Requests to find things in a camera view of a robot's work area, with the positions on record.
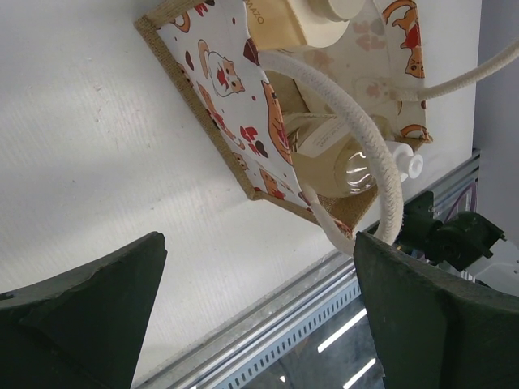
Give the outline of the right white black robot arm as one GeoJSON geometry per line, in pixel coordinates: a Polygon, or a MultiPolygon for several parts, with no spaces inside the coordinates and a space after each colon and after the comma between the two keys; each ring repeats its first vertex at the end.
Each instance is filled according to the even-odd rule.
{"type": "Polygon", "coordinates": [[[518,295],[518,247],[505,232],[472,211],[434,217],[433,193],[405,205],[397,244],[433,266],[502,293],[518,295]]]}

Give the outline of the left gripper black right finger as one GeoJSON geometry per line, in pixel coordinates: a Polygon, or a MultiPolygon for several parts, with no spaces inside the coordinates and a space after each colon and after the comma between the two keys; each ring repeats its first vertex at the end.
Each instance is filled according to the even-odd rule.
{"type": "Polygon", "coordinates": [[[369,233],[354,263],[387,388],[516,388],[518,299],[369,233]]]}

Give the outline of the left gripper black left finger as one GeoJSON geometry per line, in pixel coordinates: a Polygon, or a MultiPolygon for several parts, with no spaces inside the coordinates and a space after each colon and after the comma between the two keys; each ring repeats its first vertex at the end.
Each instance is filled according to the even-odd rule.
{"type": "Polygon", "coordinates": [[[151,232],[1,295],[3,388],[129,388],[165,267],[151,232]]]}

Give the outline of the white cream jar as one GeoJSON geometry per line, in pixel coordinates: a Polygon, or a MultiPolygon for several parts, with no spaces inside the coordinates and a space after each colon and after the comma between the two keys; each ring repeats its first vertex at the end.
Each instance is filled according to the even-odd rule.
{"type": "Polygon", "coordinates": [[[298,46],[322,49],[333,45],[364,4],[364,0],[290,1],[302,37],[298,46]]]}

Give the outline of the clear bottle white cap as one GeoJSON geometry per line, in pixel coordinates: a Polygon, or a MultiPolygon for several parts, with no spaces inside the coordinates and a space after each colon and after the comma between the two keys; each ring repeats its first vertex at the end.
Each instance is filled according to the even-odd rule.
{"type": "Polygon", "coordinates": [[[362,146],[340,118],[292,113],[285,116],[285,130],[299,182],[318,195],[345,198],[375,186],[362,146]]]}

